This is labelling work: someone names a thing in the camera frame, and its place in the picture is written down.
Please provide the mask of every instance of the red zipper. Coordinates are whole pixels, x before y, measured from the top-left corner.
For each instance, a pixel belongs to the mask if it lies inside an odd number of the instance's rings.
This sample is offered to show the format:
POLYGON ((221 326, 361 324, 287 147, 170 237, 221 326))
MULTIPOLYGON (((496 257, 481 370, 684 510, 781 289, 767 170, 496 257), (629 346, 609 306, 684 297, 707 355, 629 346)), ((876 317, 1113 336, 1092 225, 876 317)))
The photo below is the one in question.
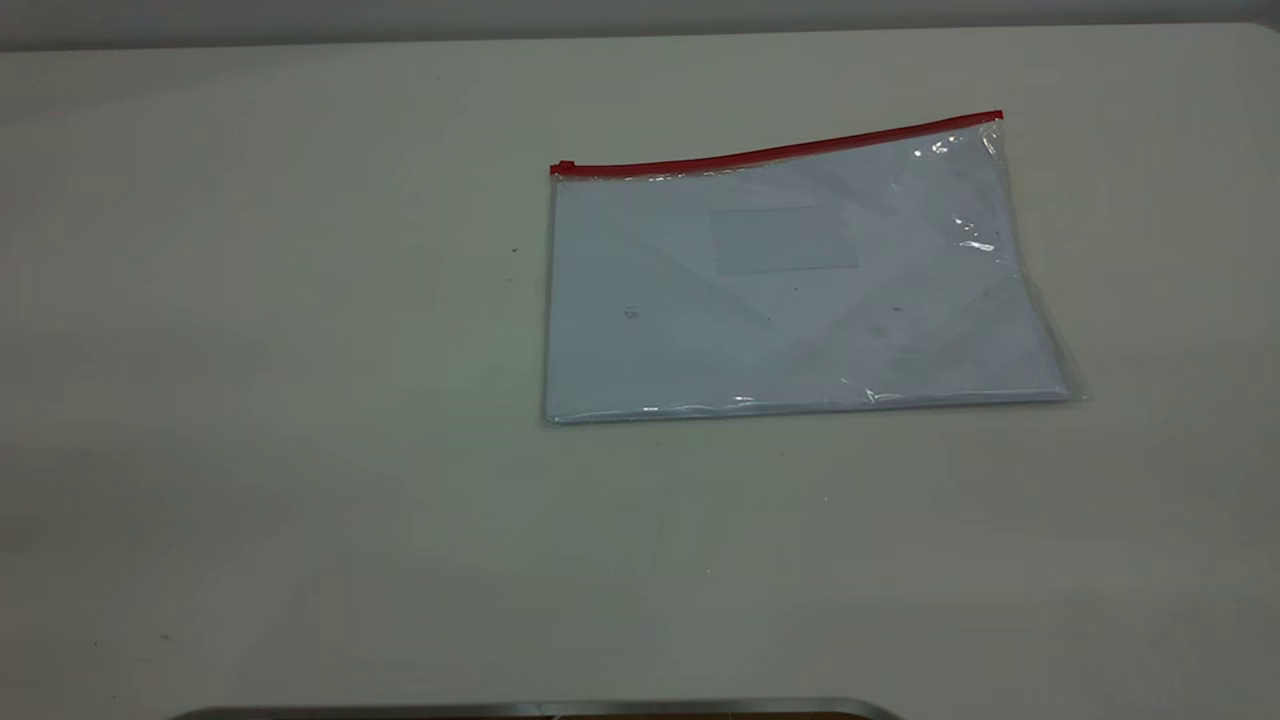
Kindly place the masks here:
POLYGON ((562 160, 552 165, 550 174, 564 178, 631 178, 639 176, 675 176, 675 174, 690 174, 690 173, 694 174, 710 173, 716 170, 727 170, 731 168, 763 165, 765 163, 774 163, 777 160, 785 160, 787 158, 799 158, 801 155, 817 155, 819 152, 851 150, 854 147, 865 147, 868 145, 878 145, 881 142, 908 140, 911 137, 920 137, 923 135, 934 135, 940 132, 947 132, 951 129, 980 126, 983 123, 1002 120, 1004 118, 1005 113, 1002 110, 989 110, 987 113, 974 113, 972 115, 960 115, 959 118, 948 118, 946 120, 924 123, 923 126, 882 129, 879 132, 851 135, 849 137, 833 137, 831 140, 817 140, 814 142, 783 145, 782 147, 769 147, 767 150, 735 152, 732 155, 717 155, 714 158, 696 158, 692 160, 671 160, 667 163, 635 163, 631 165, 577 165, 573 164, 571 160, 562 160))

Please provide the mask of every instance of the table surface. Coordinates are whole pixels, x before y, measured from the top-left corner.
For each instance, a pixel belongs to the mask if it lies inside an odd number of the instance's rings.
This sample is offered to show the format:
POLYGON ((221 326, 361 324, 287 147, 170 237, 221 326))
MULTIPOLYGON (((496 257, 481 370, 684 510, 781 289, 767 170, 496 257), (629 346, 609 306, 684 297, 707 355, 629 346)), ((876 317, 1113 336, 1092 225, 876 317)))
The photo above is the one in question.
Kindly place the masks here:
POLYGON ((1280 712, 1280 35, 0 55, 0 708, 1280 712), (1091 395, 549 429, 547 167, 1002 108, 1091 395))

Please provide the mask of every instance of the metal edge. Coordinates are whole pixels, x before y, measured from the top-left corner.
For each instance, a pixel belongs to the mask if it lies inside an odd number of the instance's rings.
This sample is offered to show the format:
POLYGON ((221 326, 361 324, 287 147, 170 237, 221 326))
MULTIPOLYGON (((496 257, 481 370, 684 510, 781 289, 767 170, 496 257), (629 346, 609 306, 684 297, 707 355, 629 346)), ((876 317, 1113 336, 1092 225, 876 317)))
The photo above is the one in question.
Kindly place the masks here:
POLYGON ((842 697, 698 701, 515 702, 495 705, 206 707, 173 720, 408 720, 556 715, 669 715, 727 712, 840 712, 867 720, 902 720, 877 705, 842 697))

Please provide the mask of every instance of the plastic pouch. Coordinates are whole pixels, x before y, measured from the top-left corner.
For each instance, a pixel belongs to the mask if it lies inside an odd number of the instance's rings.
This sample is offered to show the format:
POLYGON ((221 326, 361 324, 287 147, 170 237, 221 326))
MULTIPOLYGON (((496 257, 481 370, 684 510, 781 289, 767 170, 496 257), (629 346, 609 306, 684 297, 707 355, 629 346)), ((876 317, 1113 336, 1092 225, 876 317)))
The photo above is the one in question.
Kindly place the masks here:
POLYGON ((1019 264, 1002 126, 553 165, 547 419, 1070 398, 1019 264))

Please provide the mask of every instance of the wall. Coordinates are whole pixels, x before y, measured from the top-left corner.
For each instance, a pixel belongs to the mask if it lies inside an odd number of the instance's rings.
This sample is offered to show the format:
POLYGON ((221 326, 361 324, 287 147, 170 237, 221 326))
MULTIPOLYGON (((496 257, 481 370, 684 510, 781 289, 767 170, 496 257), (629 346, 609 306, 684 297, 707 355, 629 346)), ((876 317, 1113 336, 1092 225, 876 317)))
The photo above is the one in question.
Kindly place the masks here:
POLYGON ((1280 0, 6 0, 0 50, 1253 20, 1280 0))

